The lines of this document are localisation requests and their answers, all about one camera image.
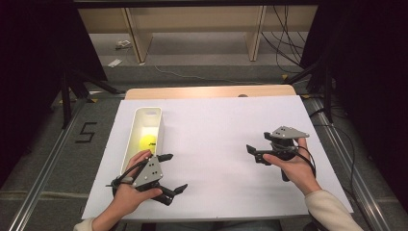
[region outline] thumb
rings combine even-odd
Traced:
[[[147,199],[151,199],[153,197],[156,197],[160,194],[162,194],[162,190],[161,189],[157,189],[157,188],[153,188],[150,189],[148,191],[144,191],[144,192],[140,192],[140,197],[142,200],[147,200]]]
[[[279,158],[277,158],[277,157],[275,157],[273,155],[270,155],[270,154],[264,154],[262,157],[267,162],[269,162],[269,163],[271,163],[271,164],[273,164],[275,166],[282,167],[283,161],[281,159],[279,159]]]

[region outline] metal frame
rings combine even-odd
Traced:
[[[317,100],[313,101],[313,105],[316,110],[323,107],[321,102],[320,101],[317,102]],[[322,122],[322,124],[330,126],[331,123],[329,123],[328,119],[324,115],[319,114],[319,119]],[[341,137],[339,136],[339,133],[335,129],[331,129],[329,127],[324,127],[324,129],[327,136],[331,140],[333,146],[335,147],[336,153],[339,156],[347,174],[350,176],[353,160],[351,154],[345,148],[345,145]],[[354,166],[352,180],[354,190],[357,192],[359,198],[361,199],[361,203],[363,204],[366,210],[366,214],[373,228],[375,230],[391,230],[388,222],[384,217],[384,213],[381,211],[381,208],[375,201],[374,196],[370,192],[369,187],[364,182],[363,177],[356,166]]]
[[[77,102],[75,103],[72,119],[60,133],[56,143],[54,144],[53,149],[51,150],[50,155],[45,161],[45,164],[37,177],[36,182],[28,192],[26,198],[24,199],[24,202],[22,203],[18,212],[16,213],[12,225],[9,228],[10,231],[24,230],[31,214],[33,213],[37,205],[41,192],[44,189],[54,169],[55,164],[58,162],[60,158],[60,155],[66,143],[66,138],[69,136],[71,129],[76,122],[76,118],[83,109],[86,102],[87,102],[86,99],[78,99]]]

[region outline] human hand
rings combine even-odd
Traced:
[[[150,150],[143,150],[132,157],[126,169],[129,169],[133,165],[143,161],[151,156]],[[130,171],[128,176],[132,176],[138,168]],[[108,206],[108,208],[100,214],[92,222],[92,230],[109,230],[112,228],[121,218],[133,213],[139,205],[147,199],[151,199],[162,194],[160,189],[150,189],[148,191],[139,192],[135,190],[131,185],[121,184],[116,191],[114,200]]]
[[[306,139],[299,138],[297,144],[307,149]],[[310,160],[310,155],[305,149],[298,148],[298,153]],[[264,154],[263,157],[267,162],[282,168],[288,178],[303,192],[304,195],[321,190],[309,164],[300,157],[295,156],[289,161],[282,161],[278,157],[270,154]]]

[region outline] white tabletop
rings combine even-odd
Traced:
[[[161,185],[171,190],[189,186],[170,206],[148,200],[125,219],[160,222],[307,215],[303,194],[292,182],[282,181],[280,168],[255,164],[246,152],[246,144],[271,149],[264,132],[280,126],[310,134],[307,142],[320,185],[352,212],[299,96],[268,96],[123,100],[83,218],[98,216],[111,202],[112,189],[105,186],[120,172],[134,113],[141,107],[163,111],[163,154],[174,157],[162,163]]]

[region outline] white sleeve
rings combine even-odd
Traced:
[[[305,197],[310,214],[328,230],[363,230],[344,204],[328,191],[316,191]]]
[[[73,231],[92,231],[92,222],[94,218],[84,219],[81,223],[74,226]]]

